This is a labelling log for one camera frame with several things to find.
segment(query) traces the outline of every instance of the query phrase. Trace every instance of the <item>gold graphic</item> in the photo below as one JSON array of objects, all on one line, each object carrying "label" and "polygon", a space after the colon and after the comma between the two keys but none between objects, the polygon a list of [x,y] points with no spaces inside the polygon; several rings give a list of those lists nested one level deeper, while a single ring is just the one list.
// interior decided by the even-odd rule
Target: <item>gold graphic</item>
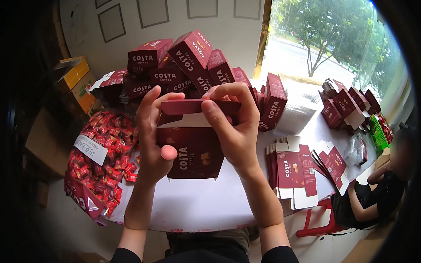
[{"label": "gold graphic", "polygon": [[199,42],[199,40],[197,41],[197,44],[198,44],[199,46],[201,46],[202,48],[204,48],[204,47],[203,47],[203,45]]},{"label": "gold graphic", "polygon": [[201,154],[200,158],[202,159],[203,165],[209,165],[211,164],[211,154],[209,152],[206,152],[204,154]]}]

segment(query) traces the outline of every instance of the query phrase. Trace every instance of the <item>white table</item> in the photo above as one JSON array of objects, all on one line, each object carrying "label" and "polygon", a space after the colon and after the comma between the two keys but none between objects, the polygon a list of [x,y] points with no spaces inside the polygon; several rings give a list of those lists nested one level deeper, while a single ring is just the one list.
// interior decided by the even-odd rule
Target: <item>white table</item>
[{"label": "white table", "polygon": [[[264,149],[276,138],[282,136],[274,130],[261,133],[257,140],[257,157],[259,164],[267,177]],[[310,145],[320,141],[332,141],[340,154],[344,154],[350,136],[346,131],[330,130],[321,114],[315,114],[300,136]],[[368,161],[362,166],[352,166],[349,169],[349,179],[356,178],[376,159],[373,141],[369,136],[367,142]],[[329,196],[333,187],[321,177],[316,179],[319,199]],[[124,211],[133,190],[133,185],[119,184],[123,188],[121,203],[118,205],[110,221],[122,223]],[[293,212],[283,205],[284,215]],[[157,231],[205,232],[241,228],[255,225],[255,220],[247,202],[244,188],[238,174],[225,159],[219,177],[214,179],[182,180],[167,177],[160,180],[155,189],[152,207],[150,229]]]}]

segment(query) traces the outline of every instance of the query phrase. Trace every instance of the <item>floor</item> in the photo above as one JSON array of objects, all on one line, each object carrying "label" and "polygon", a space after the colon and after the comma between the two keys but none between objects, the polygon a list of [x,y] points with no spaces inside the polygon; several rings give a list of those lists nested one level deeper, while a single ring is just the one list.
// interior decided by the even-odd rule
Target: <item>floor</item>
[{"label": "floor", "polygon": [[[313,209],[310,227],[325,226],[330,210]],[[358,230],[343,236],[296,237],[296,231],[304,226],[306,210],[285,217],[285,226],[291,247],[300,262],[341,262],[360,239],[370,231]],[[76,252],[96,252],[111,259],[118,245],[123,226],[110,223],[99,226],[63,191],[63,180],[50,183],[48,207],[40,209],[36,220],[42,229],[46,242],[58,257],[63,249]],[[155,262],[164,257],[168,249],[164,232],[149,231],[145,247],[144,262]],[[250,262],[261,261],[260,244],[251,245]]]}]

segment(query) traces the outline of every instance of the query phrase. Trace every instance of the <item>red chair leg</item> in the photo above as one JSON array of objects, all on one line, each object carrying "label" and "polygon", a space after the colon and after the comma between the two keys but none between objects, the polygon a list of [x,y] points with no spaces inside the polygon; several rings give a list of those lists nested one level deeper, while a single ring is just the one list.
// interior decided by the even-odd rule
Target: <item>red chair leg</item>
[{"label": "red chair leg", "polygon": [[303,236],[323,236],[326,234],[336,233],[342,230],[346,230],[348,228],[341,227],[340,225],[336,224],[335,222],[335,215],[332,211],[332,205],[330,203],[330,199],[322,200],[320,201],[317,206],[324,206],[326,209],[330,209],[330,218],[329,218],[329,224],[327,226],[321,226],[316,228],[308,228],[310,223],[310,217],[312,209],[307,209],[307,216],[306,216],[306,222],[304,225],[303,230],[298,230],[296,233],[297,237],[303,237]]}]

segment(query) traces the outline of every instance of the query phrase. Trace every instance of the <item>glass window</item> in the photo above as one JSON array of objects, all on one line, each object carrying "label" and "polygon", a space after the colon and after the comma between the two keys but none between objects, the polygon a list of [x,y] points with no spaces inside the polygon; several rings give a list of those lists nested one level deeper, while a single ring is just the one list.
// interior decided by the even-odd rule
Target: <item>glass window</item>
[{"label": "glass window", "polygon": [[367,0],[272,0],[260,78],[268,72],[319,86],[333,78],[379,102],[407,77],[392,32]]}]

